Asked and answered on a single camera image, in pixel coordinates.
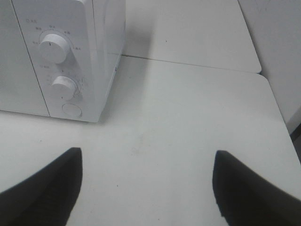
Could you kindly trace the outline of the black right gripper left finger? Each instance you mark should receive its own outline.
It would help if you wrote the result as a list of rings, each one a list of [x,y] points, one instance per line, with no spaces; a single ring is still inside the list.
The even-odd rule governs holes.
[[[64,226],[83,178],[82,151],[73,147],[0,194],[2,226]]]

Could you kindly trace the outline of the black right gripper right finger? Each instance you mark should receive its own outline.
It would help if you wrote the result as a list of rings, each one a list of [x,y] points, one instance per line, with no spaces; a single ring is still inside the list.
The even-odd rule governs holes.
[[[265,180],[227,151],[215,154],[213,192],[230,226],[299,226],[301,201]]]

